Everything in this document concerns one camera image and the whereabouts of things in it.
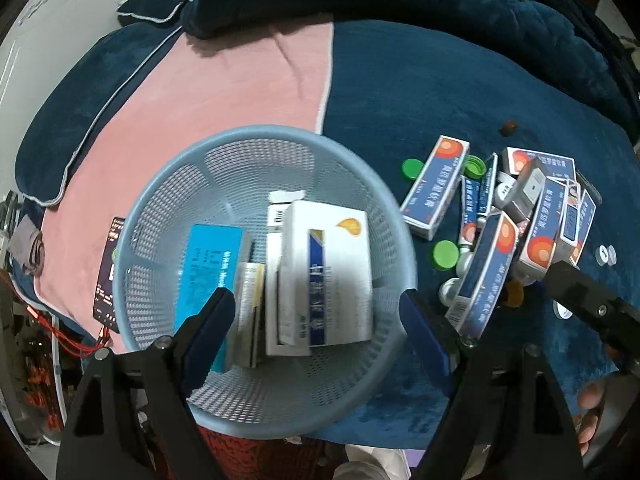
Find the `person right hand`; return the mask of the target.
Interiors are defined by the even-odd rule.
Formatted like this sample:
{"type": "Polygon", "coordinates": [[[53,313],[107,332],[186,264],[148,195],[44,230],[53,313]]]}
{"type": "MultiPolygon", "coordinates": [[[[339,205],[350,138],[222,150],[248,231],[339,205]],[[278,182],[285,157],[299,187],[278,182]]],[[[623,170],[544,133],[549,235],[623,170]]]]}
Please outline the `person right hand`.
{"type": "Polygon", "coordinates": [[[578,393],[577,405],[582,410],[582,419],[577,426],[577,440],[582,456],[589,451],[590,442],[598,429],[604,390],[605,379],[599,378],[585,385],[578,393]]]}

